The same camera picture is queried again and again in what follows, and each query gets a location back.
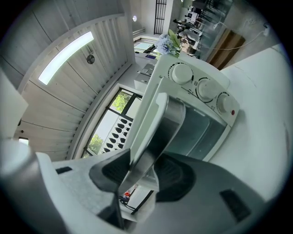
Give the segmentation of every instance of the oven knob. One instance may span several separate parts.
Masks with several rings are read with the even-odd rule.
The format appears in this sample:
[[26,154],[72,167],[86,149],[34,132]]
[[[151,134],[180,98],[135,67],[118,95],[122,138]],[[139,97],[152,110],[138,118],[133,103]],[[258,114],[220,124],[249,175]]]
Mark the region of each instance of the oven knob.
[[198,84],[198,92],[204,100],[211,100],[217,95],[217,86],[214,81],[204,79]]
[[172,79],[179,85],[184,85],[192,78],[192,70],[186,64],[177,64],[172,72]]
[[218,98],[217,105],[218,105],[218,110],[221,113],[226,113],[226,112],[229,113],[233,109],[233,100],[230,96],[226,94],[222,94]]

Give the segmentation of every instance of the flower arrangement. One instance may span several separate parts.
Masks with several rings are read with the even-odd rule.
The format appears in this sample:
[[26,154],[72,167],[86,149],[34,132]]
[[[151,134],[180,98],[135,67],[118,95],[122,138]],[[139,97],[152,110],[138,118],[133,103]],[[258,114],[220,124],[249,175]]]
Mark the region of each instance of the flower arrangement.
[[159,37],[159,41],[156,43],[157,50],[159,51],[159,55],[161,54],[170,54],[174,57],[178,58],[180,53],[180,40],[177,38],[175,33],[169,29],[168,34],[161,34]]

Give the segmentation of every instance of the white cable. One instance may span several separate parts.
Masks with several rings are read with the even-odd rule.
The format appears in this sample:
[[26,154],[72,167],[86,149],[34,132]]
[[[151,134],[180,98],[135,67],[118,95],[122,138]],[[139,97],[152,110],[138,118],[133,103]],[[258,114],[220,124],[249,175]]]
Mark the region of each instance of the white cable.
[[218,24],[223,24],[225,27],[228,27],[226,24],[224,24],[222,22],[216,23],[216,25],[218,25]]
[[241,29],[241,31],[240,31],[239,33],[242,34],[242,32],[243,32],[243,30],[244,30],[244,26],[246,25],[246,22],[247,22],[247,21],[248,21],[247,19],[244,21],[243,27],[242,27],[242,29]]
[[244,46],[247,46],[248,44],[250,44],[250,43],[252,43],[261,33],[264,33],[265,31],[261,31],[261,32],[259,32],[259,34],[257,34],[257,36],[253,39],[253,40],[251,40],[250,42],[248,42],[248,43],[246,43],[246,44],[244,44],[244,45],[242,45],[242,46],[239,46],[239,47],[235,47],[235,48],[232,48],[232,49],[217,49],[217,48],[210,48],[210,47],[205,47],[205,46],[200,46],[199,47],[199,49],[201,48],[201,47],[203,47],[203,48],[207,48],[207,49],[216,49],[216,50],[233,50],[233,49],[238,49],[238,48],[241,48],[241,47],[244,47]]
[[225,7],[225,5],[223,5],[223,9],[222,9],[222,11],[221,11],[221,15],[220,15],[220,20],[219,20],[219,22],[218,22],[218,23],[216,23],[217,25],[218,25],[219,23],[221,23],[222,12],[224,11],[224,7]]

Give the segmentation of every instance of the blue hydrangea flower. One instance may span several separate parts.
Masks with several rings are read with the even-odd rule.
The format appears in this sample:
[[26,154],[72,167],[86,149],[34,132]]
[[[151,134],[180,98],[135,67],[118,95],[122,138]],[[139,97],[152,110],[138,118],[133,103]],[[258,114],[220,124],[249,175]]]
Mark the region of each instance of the blue hydrangea flower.
[[167,34],[162,34],[159,37],[159,41],[157,43],[157,49],[162,54],[171,54],[171,55],[176,54],[176,48],[173,45],[173,42],[170,36],[168,36]]

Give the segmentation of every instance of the ceiling light fixture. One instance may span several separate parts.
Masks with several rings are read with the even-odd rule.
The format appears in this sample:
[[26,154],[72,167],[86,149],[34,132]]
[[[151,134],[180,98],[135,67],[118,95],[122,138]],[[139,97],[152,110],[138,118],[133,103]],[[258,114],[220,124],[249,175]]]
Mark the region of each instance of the ceiling light fixture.
[[47,65],[47,67],[44,69],[38,79],[45,85],[47,85],[52,79],[53,75],[62,66],[62,64],[65,63],[71,55],[73,55],[81,47],[88,44],[92,40],[92,33],[87,32],[86,34],[83,34],[82,36],[71,42],[51,60],[51,62]]

